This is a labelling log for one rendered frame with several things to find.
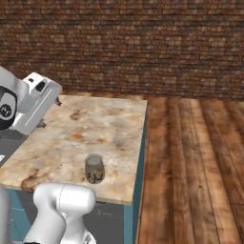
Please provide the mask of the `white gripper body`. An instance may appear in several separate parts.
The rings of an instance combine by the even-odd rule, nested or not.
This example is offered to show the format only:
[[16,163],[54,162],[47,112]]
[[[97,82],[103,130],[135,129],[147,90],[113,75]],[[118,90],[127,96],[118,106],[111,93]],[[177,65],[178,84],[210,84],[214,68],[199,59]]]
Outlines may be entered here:
[[24,135],[30,135],[41,119],[55,102],[61,86],[50,79],[26,79],[29,85],[28,97],[24,101],[24,109],[18,112],[13,128]]

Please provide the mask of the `grey cabinet front panel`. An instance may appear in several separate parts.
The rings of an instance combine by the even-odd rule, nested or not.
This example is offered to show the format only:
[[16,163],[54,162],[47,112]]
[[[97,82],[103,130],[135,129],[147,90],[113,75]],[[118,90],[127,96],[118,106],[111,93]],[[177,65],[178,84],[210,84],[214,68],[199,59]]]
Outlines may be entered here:
[[97,202],[84,222],[97,244],[124,244],[123,214],[122,205]]

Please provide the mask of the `glass jar with dark contents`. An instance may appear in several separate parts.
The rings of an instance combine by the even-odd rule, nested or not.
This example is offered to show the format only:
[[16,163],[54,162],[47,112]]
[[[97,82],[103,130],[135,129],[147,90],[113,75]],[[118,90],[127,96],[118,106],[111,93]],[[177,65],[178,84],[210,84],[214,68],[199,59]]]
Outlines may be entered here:
[[98,184],[104,179],[105,167],[99,154],[92,153],[85,158],[85,174],[91,184]]

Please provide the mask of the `teal island cabinet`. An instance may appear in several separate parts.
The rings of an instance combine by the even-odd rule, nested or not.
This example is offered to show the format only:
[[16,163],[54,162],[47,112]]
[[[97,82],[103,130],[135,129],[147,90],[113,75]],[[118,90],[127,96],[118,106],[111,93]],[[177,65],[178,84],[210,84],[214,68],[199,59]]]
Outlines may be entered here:
[[[0,185],[11,200],[10,236],[24,239],[36,209],[32,192],[44,182],[74,183],[95,190],[97,202],[124,208],[124,244],[135,244],[143,178],[145,101],[64,96],[60,107],[0,167]],[[103,158],[105,177],[91,184],[85,158]]]

